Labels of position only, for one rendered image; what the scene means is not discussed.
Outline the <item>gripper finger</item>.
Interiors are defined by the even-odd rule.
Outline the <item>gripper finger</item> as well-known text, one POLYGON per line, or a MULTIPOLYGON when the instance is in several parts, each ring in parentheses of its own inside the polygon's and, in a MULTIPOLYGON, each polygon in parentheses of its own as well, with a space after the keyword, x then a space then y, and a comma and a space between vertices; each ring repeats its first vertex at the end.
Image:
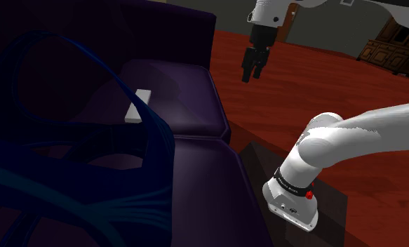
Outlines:
POLYGON ((253 78, 259 79, 263 67, 267 64, 268 57, 269 57, 269 52, 270 49, 266 48, 263 51, 256 51, 255 59, 254 59, 254 72, 253 72, 253 78))
POLYGON ((247 47, 241 67, 243 68, 242 82, 248 83, 251 76, 257 78, 257 51, 255 48, 247 47))

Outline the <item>brown wooden door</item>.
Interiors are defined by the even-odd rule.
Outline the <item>brown wooden door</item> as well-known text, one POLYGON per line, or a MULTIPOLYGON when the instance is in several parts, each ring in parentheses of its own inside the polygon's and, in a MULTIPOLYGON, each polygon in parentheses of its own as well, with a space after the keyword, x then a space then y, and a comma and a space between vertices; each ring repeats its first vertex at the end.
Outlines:
POLYGON ((291 25, 295 18, 296 12, 298 10, 299 5, 297 3, 291 3, 288 7, 286 12, 285 19, 283 21, 283 25, 278 27, 278 32, 276 36, 276 41, 278 42, 285 42, 286 38, 289 34, 291 25))

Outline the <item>dark purple sofa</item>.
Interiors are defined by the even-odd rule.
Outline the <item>dark purple sofa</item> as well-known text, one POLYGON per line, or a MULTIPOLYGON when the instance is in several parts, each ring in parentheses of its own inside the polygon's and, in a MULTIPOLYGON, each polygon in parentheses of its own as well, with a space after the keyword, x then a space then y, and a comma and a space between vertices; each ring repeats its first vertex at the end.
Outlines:
MULTIPOLYGON (((121 90, 150 90, 171 129, 170 247, 273 247, 209 72, 216 18, 149 0, 0 0, 0 55, 19 36, 49 37, 22 60, 18 95, 52 121, 128 124, 121 90)), ((0 240, 19 211, 0 206, 0 240)), ((81 227, 42 218, 28 247, 99 247, 81 227)))

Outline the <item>white flat remote control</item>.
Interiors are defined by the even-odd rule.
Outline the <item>white flat remote control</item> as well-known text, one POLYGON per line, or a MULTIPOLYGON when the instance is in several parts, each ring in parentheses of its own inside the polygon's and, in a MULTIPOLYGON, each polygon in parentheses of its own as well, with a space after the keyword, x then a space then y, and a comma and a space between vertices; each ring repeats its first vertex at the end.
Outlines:
MULTIPOLYGON (((145 89, 137 89, 135 92, 136 96, 141 99, 146 105, 148 105, 152 92, 150 90, 145 89)), ((142 122, 142 119, 138 113, 136 106, 131 103, 126 115, 124 117, 124 121, 129 124, 138 124, 142 122)))

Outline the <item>brown wooden cabinet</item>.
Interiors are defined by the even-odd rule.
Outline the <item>brown wooden cabinet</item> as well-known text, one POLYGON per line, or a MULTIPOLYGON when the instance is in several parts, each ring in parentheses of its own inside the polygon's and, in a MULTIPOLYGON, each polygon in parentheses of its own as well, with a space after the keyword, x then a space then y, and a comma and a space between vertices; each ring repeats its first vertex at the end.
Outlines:
POLYGON ((368 40, 356 60, 388 69, 394 75, 409 77, 409 28, 390 17, 377 37, 368 40))

